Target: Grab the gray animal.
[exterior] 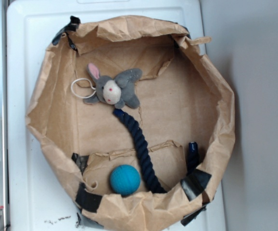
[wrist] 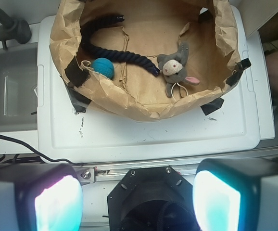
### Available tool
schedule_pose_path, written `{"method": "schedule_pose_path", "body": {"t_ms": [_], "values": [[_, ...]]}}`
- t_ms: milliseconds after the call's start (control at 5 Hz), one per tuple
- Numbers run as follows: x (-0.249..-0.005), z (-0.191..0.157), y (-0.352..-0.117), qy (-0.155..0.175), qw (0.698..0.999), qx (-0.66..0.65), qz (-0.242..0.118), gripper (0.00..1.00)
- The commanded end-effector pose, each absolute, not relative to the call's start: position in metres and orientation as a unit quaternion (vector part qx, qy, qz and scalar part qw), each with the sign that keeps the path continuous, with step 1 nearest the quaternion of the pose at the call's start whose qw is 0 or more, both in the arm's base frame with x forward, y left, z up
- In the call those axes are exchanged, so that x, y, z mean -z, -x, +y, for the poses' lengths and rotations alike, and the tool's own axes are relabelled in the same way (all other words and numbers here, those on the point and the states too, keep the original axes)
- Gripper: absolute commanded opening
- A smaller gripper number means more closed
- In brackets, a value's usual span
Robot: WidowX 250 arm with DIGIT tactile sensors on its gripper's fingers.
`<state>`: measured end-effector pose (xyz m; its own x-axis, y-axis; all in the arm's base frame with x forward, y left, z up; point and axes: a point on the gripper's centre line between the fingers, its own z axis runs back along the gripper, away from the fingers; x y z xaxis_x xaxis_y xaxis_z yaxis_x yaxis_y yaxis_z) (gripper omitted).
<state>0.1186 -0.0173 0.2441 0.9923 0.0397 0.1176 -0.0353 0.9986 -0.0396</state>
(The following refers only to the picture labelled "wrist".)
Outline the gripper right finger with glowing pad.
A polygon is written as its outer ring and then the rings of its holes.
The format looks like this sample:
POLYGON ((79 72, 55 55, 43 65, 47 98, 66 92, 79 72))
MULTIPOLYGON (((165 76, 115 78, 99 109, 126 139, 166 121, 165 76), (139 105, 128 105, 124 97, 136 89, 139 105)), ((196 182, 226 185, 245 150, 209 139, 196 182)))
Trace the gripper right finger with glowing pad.
POLYGON ((278 157, 204 159, 192 199, 203 231, 278 231, 278 157))

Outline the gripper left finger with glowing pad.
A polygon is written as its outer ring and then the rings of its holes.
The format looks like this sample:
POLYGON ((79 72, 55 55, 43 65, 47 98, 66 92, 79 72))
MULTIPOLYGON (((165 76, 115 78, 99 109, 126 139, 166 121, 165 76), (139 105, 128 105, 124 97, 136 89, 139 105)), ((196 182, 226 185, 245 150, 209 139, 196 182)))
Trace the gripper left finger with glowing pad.
POLYGON ((77 231, 83 191, 67 164, 0 164, 0 231, 77 231))

